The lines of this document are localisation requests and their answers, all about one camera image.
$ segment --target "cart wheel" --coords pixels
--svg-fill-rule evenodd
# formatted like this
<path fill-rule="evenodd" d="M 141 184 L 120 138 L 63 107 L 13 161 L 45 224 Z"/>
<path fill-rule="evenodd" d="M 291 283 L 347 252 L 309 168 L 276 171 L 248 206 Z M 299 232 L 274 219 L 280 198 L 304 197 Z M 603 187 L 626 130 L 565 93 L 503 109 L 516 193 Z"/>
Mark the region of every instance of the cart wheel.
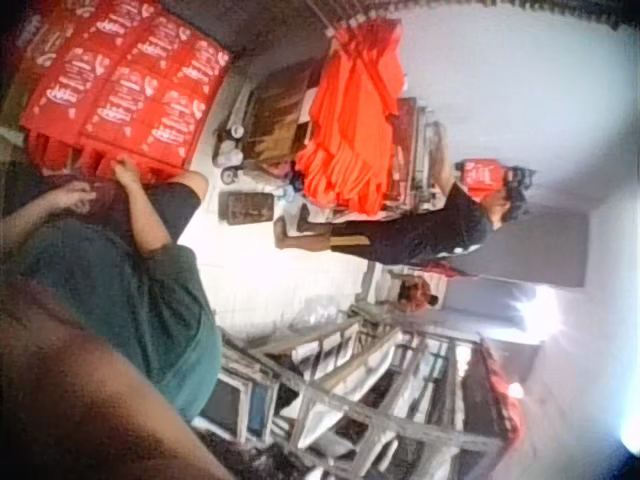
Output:
<path fill-rule="evenodd" d="M 233 167 L 227 167 L 220 172 L 220 180 L 225 185 L 233 185 L 238 179 L 238 171 Z"/>

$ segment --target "green shirt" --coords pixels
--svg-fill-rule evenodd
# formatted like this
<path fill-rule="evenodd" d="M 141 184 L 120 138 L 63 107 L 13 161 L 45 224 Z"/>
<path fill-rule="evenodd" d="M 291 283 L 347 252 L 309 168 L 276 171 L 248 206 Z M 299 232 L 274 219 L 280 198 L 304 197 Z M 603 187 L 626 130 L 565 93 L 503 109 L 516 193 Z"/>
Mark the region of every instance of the green shirt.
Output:
<path fill-rule="evenodd" d="M 12 263 L 53 290 L 184 418 L 200 413 L 222 342 L 189 248 L 168 245 L 143 258 L 106 230 L 65 219 L 41 227 Z"/>

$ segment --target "white floor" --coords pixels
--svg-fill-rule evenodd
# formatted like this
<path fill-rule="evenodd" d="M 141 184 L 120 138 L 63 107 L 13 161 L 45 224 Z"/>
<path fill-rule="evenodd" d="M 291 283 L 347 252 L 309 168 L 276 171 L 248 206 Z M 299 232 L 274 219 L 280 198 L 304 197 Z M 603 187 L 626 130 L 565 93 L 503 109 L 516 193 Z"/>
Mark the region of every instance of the white floor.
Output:
<path fill-rule="evenodd" d="M 334 253 L 280 251 L 273 245 L 271 223 L 230 227 L 218 220 L 218 194 L 226 187 L 211 163 L 211 132 L 228 115 L 242 84 L 241 76 L 232 71 L 207 120 L 191 168 L 209 178 L 209 195 L 180 243 L 196 252 L 218 324 L 248 338 L 286 327 L 305 304 L 308 307 L 318 300 L 347 308 L 360 291 L 366 261 Z M 247 179 L 234 188 L 260 190 Z M 293 224 L 301 201 L 278 210 Z"/>

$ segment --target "hand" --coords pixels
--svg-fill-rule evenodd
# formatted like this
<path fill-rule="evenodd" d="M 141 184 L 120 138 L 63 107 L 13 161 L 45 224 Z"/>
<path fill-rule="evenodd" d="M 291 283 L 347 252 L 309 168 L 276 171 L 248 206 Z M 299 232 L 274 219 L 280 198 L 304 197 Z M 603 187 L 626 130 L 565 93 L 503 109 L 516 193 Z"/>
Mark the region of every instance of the hand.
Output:
<path fill-rule="evenodd" d="M 129 190 L 130 188 L 140 187 L 140 174 L 135 163 L 128 157 L 120 157 L 111 162 L 116 179 L 120 184 Z"/>
<path fill-rule="evenodd" d="M 91 201 L 96 198 L 96 192 L 86 182 L 70 182 L 65 186 L 45 194 L 47 206 L 51 213 L 58 213 L 69 209 L 76 213 L 85 214 L 91 208 Z"/>

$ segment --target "dark hair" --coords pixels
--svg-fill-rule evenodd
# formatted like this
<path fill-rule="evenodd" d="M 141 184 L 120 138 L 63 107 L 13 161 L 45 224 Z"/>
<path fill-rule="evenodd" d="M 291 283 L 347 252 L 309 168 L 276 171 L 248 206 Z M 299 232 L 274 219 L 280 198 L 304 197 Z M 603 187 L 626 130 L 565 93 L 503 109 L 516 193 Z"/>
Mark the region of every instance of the dark hair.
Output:
<path fill-rule="evenodd" d="M 524 196 L 524 192 L 519 187 L 507 187 L 507 193 L 505 199 L 511 203 L 509 210 L 502 214 L 502 221 L 504 223 L 515 222 L 520 218 L 521 214 L 526 214 L 527 210 L 527 197 Z"/>

